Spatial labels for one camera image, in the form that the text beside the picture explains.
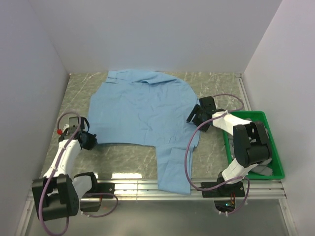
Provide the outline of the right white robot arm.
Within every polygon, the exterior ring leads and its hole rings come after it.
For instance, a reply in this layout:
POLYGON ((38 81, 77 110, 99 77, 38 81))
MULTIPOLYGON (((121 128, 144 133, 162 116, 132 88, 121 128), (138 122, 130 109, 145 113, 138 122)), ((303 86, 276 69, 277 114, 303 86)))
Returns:
POLYGON ((217 189, 221 196, 229 196, 234 191, 234 185, 245 179, 246 175, 260 163, 272 158, 272 148, 266 128, 260 121, 249 121, 238 118, 231 111, 218 109, 213 96, 199 99, 187 118, 196 129, 189 139, 184 169, 188 183, 198 191, 217 189), (233 137, 234 159, 223 170, 217 179, 217 184, 210 188, 200 188, 193 184, 188 174, 187 157, 190 145, 197 131, 207 131, 210 126, 219 128, 233 137))

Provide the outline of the light blue long sleeve shirt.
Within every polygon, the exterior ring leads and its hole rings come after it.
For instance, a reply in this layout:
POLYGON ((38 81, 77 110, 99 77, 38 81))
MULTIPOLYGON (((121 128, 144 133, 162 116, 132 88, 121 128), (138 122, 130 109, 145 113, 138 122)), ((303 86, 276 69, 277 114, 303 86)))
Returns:
POLYGON ((192 152, 200 132, 187 118, 196 104, 191 86, 175 76, 110 71, 90 98, 90 131, 99 144, 154 147, 159 190, 190 194, 192 152))

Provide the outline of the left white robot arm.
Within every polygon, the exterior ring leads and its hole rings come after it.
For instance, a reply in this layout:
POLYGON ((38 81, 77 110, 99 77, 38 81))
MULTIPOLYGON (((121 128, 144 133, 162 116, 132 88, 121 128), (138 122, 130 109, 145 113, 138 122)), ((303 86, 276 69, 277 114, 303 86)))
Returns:
POLYGON ((58 129, 58 151, 48 171, 32 182, 32 193, 37 216, 43 221, 75 216, 83 195, 95 197, 99 185, 93 172, 77 174, 71 178, 74 160, 82 149, 92 150, 96 134, 89 133, 85 117, 70 117, 68 127, 58 129))

